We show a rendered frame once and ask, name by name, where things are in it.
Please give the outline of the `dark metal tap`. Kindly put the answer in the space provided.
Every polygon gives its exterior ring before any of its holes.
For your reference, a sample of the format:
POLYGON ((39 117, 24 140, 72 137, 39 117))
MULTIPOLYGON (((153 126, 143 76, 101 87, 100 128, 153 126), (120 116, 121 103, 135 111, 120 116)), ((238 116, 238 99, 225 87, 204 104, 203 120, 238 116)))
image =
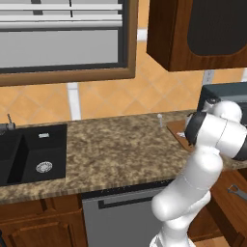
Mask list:
POLYGON ((12 122, 10 114, 8 114, 8 120, 7 123, 0 123, 0 135, 3 135, 7 131, 15 130, 15 123, 12 122))

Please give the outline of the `dark wood wall cupboard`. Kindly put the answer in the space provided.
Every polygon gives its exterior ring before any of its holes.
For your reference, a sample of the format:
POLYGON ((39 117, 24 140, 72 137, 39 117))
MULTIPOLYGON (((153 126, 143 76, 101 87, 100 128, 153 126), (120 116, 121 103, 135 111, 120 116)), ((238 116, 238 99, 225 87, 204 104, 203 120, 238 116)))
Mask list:
POLYGON ((168 71, 247 67, 247 0, 150 0, 147 53, 168 71))

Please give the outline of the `dark grey microwave oven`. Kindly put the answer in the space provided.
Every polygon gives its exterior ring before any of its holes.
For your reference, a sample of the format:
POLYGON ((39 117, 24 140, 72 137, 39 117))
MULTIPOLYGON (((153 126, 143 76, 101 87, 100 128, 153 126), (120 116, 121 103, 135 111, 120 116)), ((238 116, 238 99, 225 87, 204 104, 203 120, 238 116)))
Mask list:
POLYGON ((209 98, 219 98, 236 102, 242 110, 241 123, 247 127, 247 82, 208 84, 201 89, 197 110, 204 108, 209 98))

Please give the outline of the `open brown wooden cupboard door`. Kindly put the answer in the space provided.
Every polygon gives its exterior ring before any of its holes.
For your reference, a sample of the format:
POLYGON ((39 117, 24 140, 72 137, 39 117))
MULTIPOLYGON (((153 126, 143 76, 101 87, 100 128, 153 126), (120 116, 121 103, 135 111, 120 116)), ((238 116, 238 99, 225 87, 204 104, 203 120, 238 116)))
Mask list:
POLYGON ((225 171, 211 188, 211 200, 189 227, 197 242, 224 236, 231 247, 247 247, 247 201, 228 192, 235 184, 247 193, 247 168, 225 171))

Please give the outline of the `grey dishwasher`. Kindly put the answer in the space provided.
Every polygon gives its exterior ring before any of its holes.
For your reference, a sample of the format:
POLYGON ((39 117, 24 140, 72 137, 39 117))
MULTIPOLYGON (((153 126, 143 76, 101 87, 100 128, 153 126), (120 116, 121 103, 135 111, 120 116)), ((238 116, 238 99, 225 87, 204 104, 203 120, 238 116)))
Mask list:
POLYGON ((88 247, 149 247, 161 222, 151 211, 151 201, 99 209, 106 204, 153 197, 165 184, 139 184, 81 194, 88 247))

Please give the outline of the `wooden framed window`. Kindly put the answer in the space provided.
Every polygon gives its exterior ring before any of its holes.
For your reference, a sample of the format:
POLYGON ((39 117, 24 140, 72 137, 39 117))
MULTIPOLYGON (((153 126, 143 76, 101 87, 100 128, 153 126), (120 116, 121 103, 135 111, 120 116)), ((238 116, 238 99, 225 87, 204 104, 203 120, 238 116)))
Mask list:
POLYGON ((138 0, 0 0, 0 86, 135 76, 138 0))

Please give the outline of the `black kitchen sink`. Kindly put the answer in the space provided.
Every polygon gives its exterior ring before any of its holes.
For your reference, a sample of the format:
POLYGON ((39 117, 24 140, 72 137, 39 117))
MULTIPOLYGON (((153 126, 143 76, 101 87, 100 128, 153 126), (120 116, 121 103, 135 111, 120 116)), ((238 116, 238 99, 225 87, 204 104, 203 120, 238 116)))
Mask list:
POLYGON ((64 178, 67 130, 63 123, 0 135, 0 186, 64 178))

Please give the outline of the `brown wooden drawer front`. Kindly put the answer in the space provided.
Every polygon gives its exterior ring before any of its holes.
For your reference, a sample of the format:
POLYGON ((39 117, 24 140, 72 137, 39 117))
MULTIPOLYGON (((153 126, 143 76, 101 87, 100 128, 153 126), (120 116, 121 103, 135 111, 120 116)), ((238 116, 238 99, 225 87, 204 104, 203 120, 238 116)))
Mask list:
POLYGON ((82 202, 79 194, 0 205, 0 223, 15 219, 38 217, 39 215, 76 211, 81 207, 82 202))

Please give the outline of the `brown wooden cutting board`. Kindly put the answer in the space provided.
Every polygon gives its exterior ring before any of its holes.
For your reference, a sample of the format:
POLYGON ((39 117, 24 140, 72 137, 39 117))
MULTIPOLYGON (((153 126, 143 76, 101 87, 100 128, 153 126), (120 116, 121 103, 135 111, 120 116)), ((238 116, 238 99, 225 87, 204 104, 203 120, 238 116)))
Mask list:
POLYGON ((184 130, 185 120, 167 122, 166 125, 169 131, 173 134, 173 136, 177 139, 177 141, 183 146, 185 150, 189 152, 192 152, 194 150, 194 147, 190 146, 188 144, 188 141, 184 137, 178 135, 184 130))

